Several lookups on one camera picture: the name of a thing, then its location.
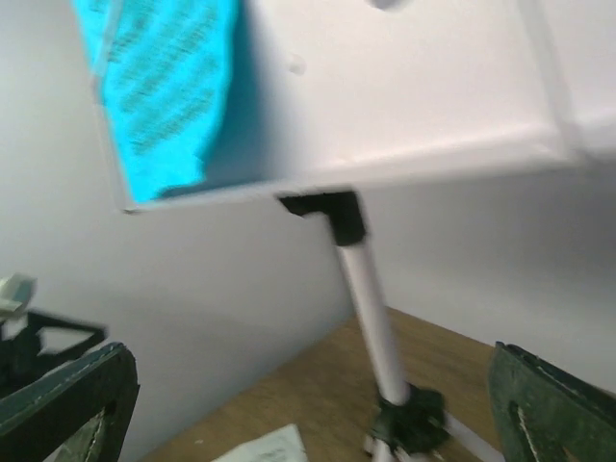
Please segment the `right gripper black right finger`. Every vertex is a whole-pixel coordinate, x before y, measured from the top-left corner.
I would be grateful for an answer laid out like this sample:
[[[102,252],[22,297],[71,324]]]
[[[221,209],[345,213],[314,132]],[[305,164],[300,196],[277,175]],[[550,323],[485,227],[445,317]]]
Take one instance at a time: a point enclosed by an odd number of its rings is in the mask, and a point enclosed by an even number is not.
[[[506,461],[615,460],[615,395],[498,342],[488,371]]]

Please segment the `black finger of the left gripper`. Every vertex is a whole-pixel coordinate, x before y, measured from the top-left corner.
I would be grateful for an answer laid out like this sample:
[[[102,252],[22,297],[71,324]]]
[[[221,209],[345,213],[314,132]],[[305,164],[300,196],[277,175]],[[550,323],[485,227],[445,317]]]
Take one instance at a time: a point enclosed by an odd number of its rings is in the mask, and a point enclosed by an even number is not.
[[[36,382],[61,365],[81,358],[107,338],[107,327],[50,316],[35,310],[26,314],[25,326],[13,337],[6,337],[1,321],[1,398]],[[86,338],[60,350],[43,350],[45,329],[73,331]]]

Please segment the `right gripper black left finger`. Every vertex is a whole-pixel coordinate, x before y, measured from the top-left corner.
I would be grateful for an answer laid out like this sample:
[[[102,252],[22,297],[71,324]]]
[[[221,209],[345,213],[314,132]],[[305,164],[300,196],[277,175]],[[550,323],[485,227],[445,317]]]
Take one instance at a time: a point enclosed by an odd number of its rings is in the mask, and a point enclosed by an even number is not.
[[[1,399],[1,459],[117,461],[139,390],[133,353],[107,344]]]

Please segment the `white sheet music page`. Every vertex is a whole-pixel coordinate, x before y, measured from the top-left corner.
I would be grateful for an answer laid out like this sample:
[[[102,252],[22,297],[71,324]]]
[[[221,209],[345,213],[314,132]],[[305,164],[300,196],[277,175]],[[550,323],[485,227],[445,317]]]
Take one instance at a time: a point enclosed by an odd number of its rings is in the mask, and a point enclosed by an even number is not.
[[[308,456],[297,425],[290,423],[238,445],[214,462],[308,462]]]

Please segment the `blue sheet music folder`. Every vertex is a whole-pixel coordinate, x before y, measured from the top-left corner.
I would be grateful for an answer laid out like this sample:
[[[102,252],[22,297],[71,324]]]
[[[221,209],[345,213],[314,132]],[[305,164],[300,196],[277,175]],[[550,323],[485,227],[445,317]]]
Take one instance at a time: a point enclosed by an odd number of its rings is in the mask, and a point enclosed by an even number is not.
[[[237,1],[74,1],[90,81],[133,204],[205,177],[234,74]]]

